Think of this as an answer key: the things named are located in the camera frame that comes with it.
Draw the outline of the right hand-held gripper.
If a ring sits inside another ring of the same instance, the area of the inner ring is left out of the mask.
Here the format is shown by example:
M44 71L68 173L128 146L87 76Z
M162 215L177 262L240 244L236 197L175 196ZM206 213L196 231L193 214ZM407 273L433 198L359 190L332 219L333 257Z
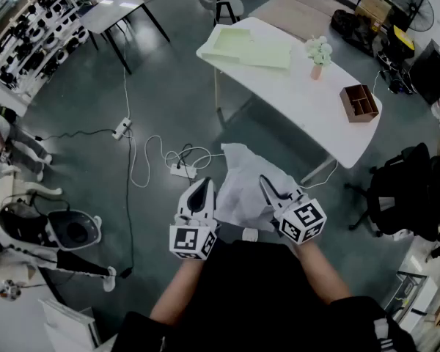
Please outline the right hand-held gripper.
M260 176L260 187L266 202L274 209L273 226L297 245L317 237L327 221L317 199L310 199L300 189L289 194L278 194L271 181Z

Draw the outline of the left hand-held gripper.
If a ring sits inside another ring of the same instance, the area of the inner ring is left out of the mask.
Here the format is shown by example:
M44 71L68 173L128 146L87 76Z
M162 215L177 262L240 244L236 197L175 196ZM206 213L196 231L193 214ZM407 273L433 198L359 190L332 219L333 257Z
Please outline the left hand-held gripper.
M180 196L169 227L170 252L183 260L207 260L218 238L215 209L216 186L210 177L190 185Z

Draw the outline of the white cloth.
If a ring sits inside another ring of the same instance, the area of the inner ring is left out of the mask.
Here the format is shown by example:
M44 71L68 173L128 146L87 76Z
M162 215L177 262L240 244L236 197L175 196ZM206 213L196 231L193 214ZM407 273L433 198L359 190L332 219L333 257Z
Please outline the white cloth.
M260 176L269 179L282 196L298 190L293 177L253 153L246 145L222 144L227 175L216 198L216 220L243 228L273 232L274 209L260 188Z

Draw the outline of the pale green tray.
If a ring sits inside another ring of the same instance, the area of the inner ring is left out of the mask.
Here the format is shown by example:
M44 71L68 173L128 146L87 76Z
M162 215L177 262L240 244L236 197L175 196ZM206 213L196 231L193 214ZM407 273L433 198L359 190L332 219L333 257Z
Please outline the pale green tray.
M290 73L292 47L269 40L249 29L217 26L199 48L201 59L220 67L258 68Z

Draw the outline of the person's right forearm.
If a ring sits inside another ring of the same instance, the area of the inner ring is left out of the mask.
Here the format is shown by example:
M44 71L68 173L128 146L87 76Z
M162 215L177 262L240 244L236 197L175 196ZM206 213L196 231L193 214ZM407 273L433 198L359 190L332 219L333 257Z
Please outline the person's right forearm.
M293 250L300 261L308 283L325 304L352 296L349 287L316 243L307 241L301 245L294 244Z

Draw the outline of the person's left forearm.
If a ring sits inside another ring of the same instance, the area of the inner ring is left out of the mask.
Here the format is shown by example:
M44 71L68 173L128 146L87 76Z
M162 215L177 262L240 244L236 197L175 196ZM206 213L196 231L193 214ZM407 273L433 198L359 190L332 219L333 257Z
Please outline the person's left forearm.
M202 273L205 261L184 260L172 281L157 300L150 313L150 319L168 326L179 323Z

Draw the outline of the white power strip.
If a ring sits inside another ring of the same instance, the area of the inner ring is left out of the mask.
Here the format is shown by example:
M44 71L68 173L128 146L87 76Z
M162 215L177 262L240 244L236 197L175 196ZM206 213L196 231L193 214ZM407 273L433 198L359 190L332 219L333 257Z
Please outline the white power strip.
M178 177L193 180L197 176L197 169L185 164L173 164L171 165L170 173Z
M121 137L126 133L126 131L130 128L131 123L131 120L128 117L125 117L113 130L113 138L119 141Z

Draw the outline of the brown wooden organizer box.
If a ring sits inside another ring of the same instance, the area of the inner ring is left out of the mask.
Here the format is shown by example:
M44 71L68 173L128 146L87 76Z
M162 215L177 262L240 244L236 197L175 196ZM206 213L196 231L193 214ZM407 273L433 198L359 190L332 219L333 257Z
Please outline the brown wooden organizer box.
M349 122L366 123L379 115L379 109L367 85L344 87L340 98Z

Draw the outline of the pink vase with white flowers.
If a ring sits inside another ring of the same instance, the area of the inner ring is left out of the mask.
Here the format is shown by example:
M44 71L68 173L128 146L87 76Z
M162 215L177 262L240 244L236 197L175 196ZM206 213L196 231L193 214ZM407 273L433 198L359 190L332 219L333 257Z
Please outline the pink vase with white flowers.
M305 50L307 57L314 63L310 76L313 80L317 81L323 68L331 64L333 49L325 36L319 36L317 38L312 37L306 41Z

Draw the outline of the black office chair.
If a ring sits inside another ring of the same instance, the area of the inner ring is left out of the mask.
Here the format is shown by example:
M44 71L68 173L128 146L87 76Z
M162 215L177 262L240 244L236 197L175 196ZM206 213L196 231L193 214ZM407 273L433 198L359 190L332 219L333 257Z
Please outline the black office chair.
M378 228L377 237L408 230L427 241L436 241L440 226L440 155L430 156L420 143L407 147L382 167L370 169L370 187L345 183L364 197L367 209L349 230L356 230L365 218Z

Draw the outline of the white humanoid robot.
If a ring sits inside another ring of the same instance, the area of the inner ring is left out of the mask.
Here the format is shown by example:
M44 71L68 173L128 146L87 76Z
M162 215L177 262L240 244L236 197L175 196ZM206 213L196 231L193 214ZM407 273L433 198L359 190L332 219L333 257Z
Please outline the white humanoid robot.
M46 268L97 277L103 289L116 286L117 271L76 254L100 243L102 219L72 208L41 213L33 204L8 202L0 206L0 277L10 284L29 283L33 270Z

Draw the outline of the beige rug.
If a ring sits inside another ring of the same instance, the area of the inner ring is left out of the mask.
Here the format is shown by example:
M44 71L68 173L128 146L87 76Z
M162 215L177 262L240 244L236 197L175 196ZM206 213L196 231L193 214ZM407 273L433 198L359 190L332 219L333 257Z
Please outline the beige rug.
M269 0L249 14L306 42L326 36L336 10L354 11L335 0Z

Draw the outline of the white flat boxes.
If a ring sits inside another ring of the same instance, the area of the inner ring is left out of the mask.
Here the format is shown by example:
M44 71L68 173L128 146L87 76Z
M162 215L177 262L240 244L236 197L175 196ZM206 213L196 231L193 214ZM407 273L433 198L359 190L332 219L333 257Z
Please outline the white flat boxes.
M55 352L93 352L103 343L91 307L75 311L53 299L39 300Z

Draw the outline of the black bag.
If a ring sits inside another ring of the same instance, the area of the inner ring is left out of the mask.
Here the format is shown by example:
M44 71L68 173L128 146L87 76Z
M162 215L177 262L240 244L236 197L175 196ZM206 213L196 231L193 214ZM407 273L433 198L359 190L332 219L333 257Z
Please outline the black bag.
M351 14L345 10L336 10L331 17L332 29L339 33L346 43L373 58L373 41L377 34L370 24L371 20L368 17Z

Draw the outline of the grey chair with black legs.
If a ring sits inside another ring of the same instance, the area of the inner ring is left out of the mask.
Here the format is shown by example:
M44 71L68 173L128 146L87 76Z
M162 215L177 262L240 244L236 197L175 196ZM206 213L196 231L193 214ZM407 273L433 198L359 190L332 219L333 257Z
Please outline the grey chair with black legs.
M237 23L244 14L241 0L198 0L198 2L210 13L214 26L221 19L230 19L232 23Z

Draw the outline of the black case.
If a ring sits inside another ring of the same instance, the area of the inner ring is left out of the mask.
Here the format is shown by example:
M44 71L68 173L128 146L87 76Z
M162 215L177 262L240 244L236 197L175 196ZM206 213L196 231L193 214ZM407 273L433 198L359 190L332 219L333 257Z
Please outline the black case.
M414 90L431 106L440 99L440 45L431 40L409 72Z

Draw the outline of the small white orange drone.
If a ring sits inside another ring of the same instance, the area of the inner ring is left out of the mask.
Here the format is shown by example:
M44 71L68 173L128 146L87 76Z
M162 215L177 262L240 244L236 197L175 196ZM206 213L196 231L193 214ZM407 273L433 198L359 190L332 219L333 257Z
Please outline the small white orange drone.
M3 280L0 287L0 298L15 301L21 296L22 287L22 282L14 282L11 279Z

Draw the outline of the grey table with black legs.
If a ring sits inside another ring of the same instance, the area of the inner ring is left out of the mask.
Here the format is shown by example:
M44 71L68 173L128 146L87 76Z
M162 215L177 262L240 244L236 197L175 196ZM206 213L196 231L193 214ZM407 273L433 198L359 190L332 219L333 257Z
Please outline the grey table with black legs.
M100 0L80 18L81 25L87 31L92 34L104 34L106 36L121 64L129 74L131 74L131 70L125 61L125 57L117 47L110 29L138 9L143 9L147 17L169 43L168 35L143 0Z

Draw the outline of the cardboard box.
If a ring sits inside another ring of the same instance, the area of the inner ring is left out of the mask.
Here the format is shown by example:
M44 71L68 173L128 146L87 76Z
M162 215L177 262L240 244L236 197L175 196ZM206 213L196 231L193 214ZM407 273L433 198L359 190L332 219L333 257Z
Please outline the cardboard box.
M355 14L370 20L370 28L379 32L384 21L392 9L392 5L385 0L361 0L355 9Z

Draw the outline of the shelf of black headsets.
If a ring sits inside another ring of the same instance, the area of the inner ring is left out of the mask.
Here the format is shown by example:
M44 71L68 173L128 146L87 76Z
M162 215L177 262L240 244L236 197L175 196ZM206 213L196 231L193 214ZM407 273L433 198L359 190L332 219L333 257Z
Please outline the shelf of black headsets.
M80 0L25 0L0 30L0 85L28 105L70 55L94 37Z

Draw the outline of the black floor fan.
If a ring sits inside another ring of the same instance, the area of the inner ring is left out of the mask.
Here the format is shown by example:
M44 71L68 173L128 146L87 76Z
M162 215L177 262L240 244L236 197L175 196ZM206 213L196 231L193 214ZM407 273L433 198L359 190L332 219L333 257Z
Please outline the black floor fan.
M426 32L434 23L434 11L428 0L392 0L396 19L394 25L400 29Z

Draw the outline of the metal frame cart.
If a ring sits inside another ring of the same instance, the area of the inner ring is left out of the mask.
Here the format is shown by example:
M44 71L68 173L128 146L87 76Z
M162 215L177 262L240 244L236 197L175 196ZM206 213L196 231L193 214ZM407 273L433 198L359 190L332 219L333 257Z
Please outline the metal frame cart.
M437 291L437 284L429 276L398 271L384 310L403 330L411 333L428 314Z

